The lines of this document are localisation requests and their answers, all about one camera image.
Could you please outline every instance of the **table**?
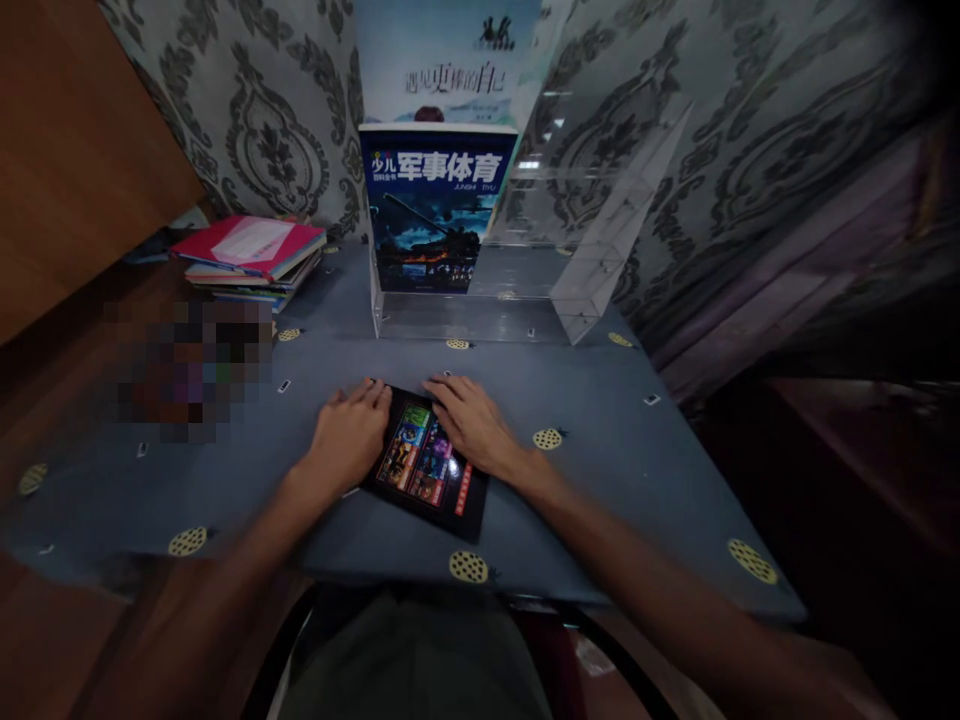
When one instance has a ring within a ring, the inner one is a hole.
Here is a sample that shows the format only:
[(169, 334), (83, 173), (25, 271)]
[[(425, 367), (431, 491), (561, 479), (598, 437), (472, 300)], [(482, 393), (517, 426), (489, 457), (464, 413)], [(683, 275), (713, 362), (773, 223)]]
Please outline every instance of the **table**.
[[(129, 428), (103, 428), (74, 446), (54, 438), (36, 458), (49, 468), (40, 489), (5, 509), (5, 547), (68, 583), (96, 582), (98, 568), (117, 555), (166, 554), (190, 528), (211, 535), (197, 555), (216, 556), (304, 452), (320, 406), (338, 386), (368, 376), (417, 391), (431, 373), (450, 371), (480, 381), (522, 440), (549, 427), (567, 431), (550, 458), (570, 481), (738, 606), (777, 622), (804, 619), (782, 572), (766, 584), (731, 555), (728, 542), (738, 539), (776, 568), (615, 308), (576, 347), (478, 342), (456, 350), (444, 340), (377, 340), (366, 253), (347, 246), (325, 257), (325, 270), (278, 319), (281, 330), (300, 328), (300, 336), (275, 345), (267, 381), (232, 408), (216, 443), (151, 443), (138, 457)], [(610, 333), (634, 346), (616, 344)], [(449, 558), (458, 550), (484, 559), (493, 589), (608, 602), (498, 481), (476, 546), (361, 490), (321, 519), (294, 562), (320, 578), (456, 583)]]

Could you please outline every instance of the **red book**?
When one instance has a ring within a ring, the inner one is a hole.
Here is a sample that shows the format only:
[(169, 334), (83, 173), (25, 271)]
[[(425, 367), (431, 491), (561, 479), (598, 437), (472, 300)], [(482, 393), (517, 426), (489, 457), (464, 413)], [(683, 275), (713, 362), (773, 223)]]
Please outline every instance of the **red book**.
[(234, 215), (215, 222), (170, 252), (177, 257), (275, 282), (327, 242), (321, 228)]

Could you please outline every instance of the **book cover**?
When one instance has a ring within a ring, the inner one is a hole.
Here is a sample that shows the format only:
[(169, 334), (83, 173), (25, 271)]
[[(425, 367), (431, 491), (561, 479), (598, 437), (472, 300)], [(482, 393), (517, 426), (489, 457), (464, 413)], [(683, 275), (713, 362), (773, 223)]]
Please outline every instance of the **book cover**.
[(510, 104), (541, 0), (365, 0), (355, 7), (365, 122), (517, 125)]
[(393, 388), (383, 452), (362, 487), (475, 543), (488, 482), (453, 449), (429, 398)]
[(467, 292), (517, 134), (443, 123), (360, 127), (385, 292)]
[(234, 215), (194, 233), (170, 252), (273, 282), (325, 242), (321, 228)]

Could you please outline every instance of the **left hand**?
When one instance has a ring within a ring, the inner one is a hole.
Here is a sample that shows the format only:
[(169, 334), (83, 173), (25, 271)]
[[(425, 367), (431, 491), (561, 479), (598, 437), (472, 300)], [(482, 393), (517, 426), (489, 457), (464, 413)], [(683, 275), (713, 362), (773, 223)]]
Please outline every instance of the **left hand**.
[(367, 380), (349, 397), (342, 390), (333, 394), (320, 411), (310, 450), (284, 480), (292, 502), (322, 511), (363, 480), (383, 450), (391, 398), (383, 380)]

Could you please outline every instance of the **right hand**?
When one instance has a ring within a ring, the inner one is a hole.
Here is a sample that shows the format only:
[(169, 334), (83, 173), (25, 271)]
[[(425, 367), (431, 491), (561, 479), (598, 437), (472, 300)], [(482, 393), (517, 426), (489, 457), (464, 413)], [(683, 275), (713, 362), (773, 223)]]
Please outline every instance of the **right hand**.
[(450, 442), (479, 469), (514, 487), (542, 477), (542, 471), (549, 469), (540, 453), (517, 442), (479, 383), (467, 377), (434, 375), (423, 387), (443, 403), (434, 403), (433, 411)]

